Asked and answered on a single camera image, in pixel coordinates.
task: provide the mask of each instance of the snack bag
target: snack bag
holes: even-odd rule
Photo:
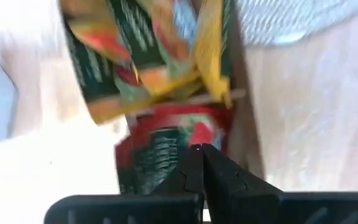
[[[228,36],[230,1],[203,0],[198,16],[195,62],[215,101],[232,106],[229,96],[231,73]]]
[[[191,60],[197,30],[192,5],[188,0],[153,0],[150,10],[162,55],[176,69],[185,67]]]
[[[134,63],[134,71],[143,85],[150,91],[150,83],[168,73],[153,34],[152,23],[147,13],[135,0],[108,0],[122,39]]]
[[[143,83],[140,80],[136,80],[136,76],[133,71],[119,65],[115,65],[114,68],[114,81],[119,89],[123,102],[135,103],[138,99],[144,98],[145,96],[147,96],[147,98],[152,97],[146,87],[143,86]],[[202,87],[203,83],[201,80],[197,79],[191,83],[187,83],[187,85],[183,87],[175,87],[176,90],[167,94],[166,99],[183,100],[197,92]]]
[[[119,74],[116,73],[112,61],[80,42],[67,21],[64,25],[77,80],[96,124],[104,123],[120,114],[148,108],[160,100],[151,98],[148,94],[137,94],[134,96],[135,100],[122,99],[116,83]]]
[[[131,63],[131,56],[114,21],[71,19],[68,25],[78,40],[99,54],[119,65]]]
[[[114,63],[131,62],[114,16],[105,0],[60,0],[64,20],[83,44]]]
[[[175,168],[187,150],[184,132],[164,118],[149,118],[131,128],[116,147],[121,193],[149,194]]]
[[[192,144],[226,152],[231,111],[207,106],[158,106],[130,127],[116,148],[121,193],[149,194],[175,168]]]

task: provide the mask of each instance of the wooden surface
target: wooden surface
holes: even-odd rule
[[[289,47],[247,49],[267,180],[358,190],[358,16]]]

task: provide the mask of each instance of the food package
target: food package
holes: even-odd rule
[[[165,11],[157,7],[144,9],[136,0],[109,0],[108,4],[131,55],[135,73],[152,96],[167,94],[199,77],[190,58],[191,45],[177,37],[172,13],[162,14]],[[182,22],[180,27],[182,35],[193,42],[195,34],[189,34],[188,30],[195,32],[195,17],[190,21],[191,25]]]
[[[229,29],[231,0],[202,0],[195,40],[195,63],[213,99],[231,107]]]
[[[151,97],[143,84],[136,79],[132,70],[114,65],[114,71],[114,81],[119,89],[123,102],[135,103],[139,99]]]
[[[138,120],[116,147],[122,194],[149,194],[165,180],[192,144],[226,152],[231,111],[207,106],[158,106]]]
[[[69,18],[108,18],[111,17],[106,0],[60,0],[63,15]]]
[[[68,25],[82,43],[118,65],[131,67],[131,56],[114,21],[70,19]]]
[[[102,124],[120,114],[148,108],[158,101],[158,98],[151,98],[146,91],[145,94],[137,94],[136,100],[123,99],[118,88],[121,86],[116,81],[125,76],[119,76],[119,71],[107,57],[80,42],[67,22],[65,27],[77,81],[96,124]]]

